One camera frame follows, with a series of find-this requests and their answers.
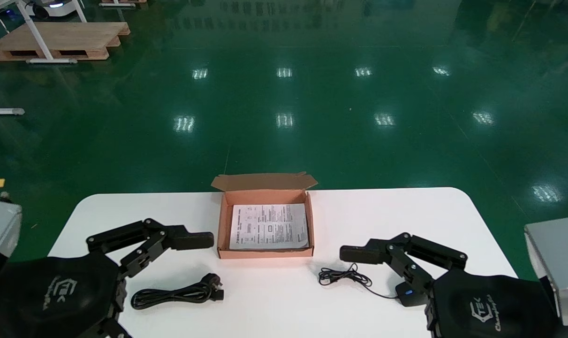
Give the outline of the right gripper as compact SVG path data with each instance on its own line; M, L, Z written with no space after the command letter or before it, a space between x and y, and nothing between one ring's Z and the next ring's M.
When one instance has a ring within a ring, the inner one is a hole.
M552 338L559 326L541 283L460 270L432 283L426 319L434 338Z

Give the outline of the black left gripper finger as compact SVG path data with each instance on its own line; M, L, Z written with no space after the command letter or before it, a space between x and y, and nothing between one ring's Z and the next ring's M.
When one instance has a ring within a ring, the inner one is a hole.
M89 253L108 254L132 245L138 245L138 248L121 259L120 279L133 278L168 249L211 248L214 235L211 232L192 233L185 225L163 225L147 218L87 238Z

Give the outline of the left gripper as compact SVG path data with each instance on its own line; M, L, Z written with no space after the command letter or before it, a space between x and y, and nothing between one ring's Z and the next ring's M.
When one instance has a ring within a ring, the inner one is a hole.
M9 262L0 270L0 338L131 338L118 323L125 279L101 253Z

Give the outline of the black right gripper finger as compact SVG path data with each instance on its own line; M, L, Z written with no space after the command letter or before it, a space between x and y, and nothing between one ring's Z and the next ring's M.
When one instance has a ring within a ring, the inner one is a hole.
M342 246L340 259L351 263L386 264L418 293L426 294L434 282L432 276L413 258L421 259L447 271L464 270L466 253L419 236L402 233L393 239L370 239L365 246Z

